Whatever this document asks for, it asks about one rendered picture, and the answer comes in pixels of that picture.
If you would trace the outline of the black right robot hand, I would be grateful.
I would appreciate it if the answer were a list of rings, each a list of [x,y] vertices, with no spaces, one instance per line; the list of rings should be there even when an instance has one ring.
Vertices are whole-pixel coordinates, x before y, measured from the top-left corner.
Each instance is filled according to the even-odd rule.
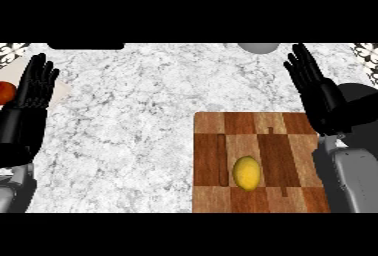
[[[341,86],[324,76],[303,43],[293,45],[284,62],[313,130],[321,136],[350,133],[352,128],[378,121],[378,92],[347,100]]]

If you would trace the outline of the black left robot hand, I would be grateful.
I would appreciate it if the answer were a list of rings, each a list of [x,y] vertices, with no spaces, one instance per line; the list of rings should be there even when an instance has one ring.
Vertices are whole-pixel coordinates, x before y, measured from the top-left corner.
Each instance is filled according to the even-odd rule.
[[[46,60],[46,54],[34,55],[27,64],[15,99],[0,109],[0,168],[33,162],[40,151],[59,69]]]

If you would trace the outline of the brown wooden cutting board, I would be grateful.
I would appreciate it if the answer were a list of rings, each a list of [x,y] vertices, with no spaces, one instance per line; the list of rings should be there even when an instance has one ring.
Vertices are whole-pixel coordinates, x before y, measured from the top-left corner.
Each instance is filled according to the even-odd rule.
[[[312,152],[318,134],[303,113],[198,112],[194,118],[194,212],[327,212]],[[253,157],[262,181],[234,182],[237,160]]]

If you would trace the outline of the yellow lemon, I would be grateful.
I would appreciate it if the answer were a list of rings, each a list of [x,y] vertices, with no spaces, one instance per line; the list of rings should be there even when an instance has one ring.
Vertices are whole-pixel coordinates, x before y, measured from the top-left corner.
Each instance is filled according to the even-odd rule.
[[[251,156],[241,157],[232,169],[232,177],[237,186],[245,190],[253,191],[262,181],[262,168],[257,160]]]

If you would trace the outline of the red round fruit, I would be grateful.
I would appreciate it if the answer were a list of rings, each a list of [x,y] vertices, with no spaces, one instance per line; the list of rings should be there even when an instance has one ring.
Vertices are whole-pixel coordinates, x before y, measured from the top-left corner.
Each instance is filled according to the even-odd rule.
[[[17,95],[17,86],[6,81],[0,81],[0,105],[14,100]]]

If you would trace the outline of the black flat appliance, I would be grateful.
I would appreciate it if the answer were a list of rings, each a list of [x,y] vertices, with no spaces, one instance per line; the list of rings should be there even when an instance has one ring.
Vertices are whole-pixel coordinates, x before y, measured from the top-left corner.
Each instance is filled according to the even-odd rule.
[[[124,43],[98,42],[98,43],[48,43],[55,50],[121,50]]]

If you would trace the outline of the grey round object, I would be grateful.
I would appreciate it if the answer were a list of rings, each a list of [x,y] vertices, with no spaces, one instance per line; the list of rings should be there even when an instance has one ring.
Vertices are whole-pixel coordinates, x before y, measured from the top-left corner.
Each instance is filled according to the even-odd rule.
[[[238,46],[253,54],[269,54],[276,49],[278,43],[239,43]]]

